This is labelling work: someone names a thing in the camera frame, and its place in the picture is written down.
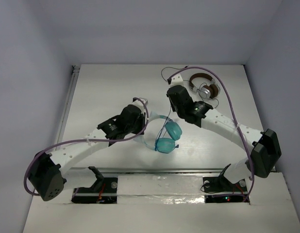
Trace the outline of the teal cat-ear headphones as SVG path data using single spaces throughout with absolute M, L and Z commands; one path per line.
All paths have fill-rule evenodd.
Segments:
M 172 120 L 169 116 L 151 112 L 149 123 L 157 119 L 164 120 L 164 124 L 159 131 L 153 145 L 148 144 L 143 135 L 139 135 L 134 139 L 134 141 L 143 144 L 150 150 L 163 154 L 169 154 L 179 147 L 176 142 L 180 140 L 183 134 L 182 129 L 179 124 Z

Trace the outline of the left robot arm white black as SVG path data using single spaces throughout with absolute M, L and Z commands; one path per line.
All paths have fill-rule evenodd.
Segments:
M 145 131 L 149 111 L 140 99 L 127 105 L 122 112 L 99 124 L 83 139 L 70 140 L 50 146 L 35 155 L 24 176 L 24 188 L 30 182 L 43 201 L 57 197 L 68 183 L 66 173 L 91 154 L 114 143 L 134 139 Z

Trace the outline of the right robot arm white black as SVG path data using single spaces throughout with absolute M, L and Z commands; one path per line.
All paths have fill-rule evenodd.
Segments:
M 229 191 L 244 178 L 269 176 L 282 154 L 273 130 L 262 132 L 236 123 L 211 105 L 193 101 L 182 85 L 170 87 L 167 97 L 179 118 L 228 139 L 248 153 L 247 158 L 224 168 L 218 182 L 220 188 Z

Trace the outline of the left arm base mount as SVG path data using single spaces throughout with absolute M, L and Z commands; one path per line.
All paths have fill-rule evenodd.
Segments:
M 74 188 L 71 201 L 74 204 L 117 204 L 118 177 L 104 177 L 94 166 L 89 166 L 95 175 L 90 187 Z

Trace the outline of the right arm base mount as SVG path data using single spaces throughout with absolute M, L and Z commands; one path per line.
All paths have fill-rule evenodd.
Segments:
M 224 177 L 230 165 L 228 164 L 218 176 L 203 178 L 203 185 L 200 190 L 206 194 L 206 203 L 249 202 L 246 198 L 247 185 L 245 179 L 231 183 Z

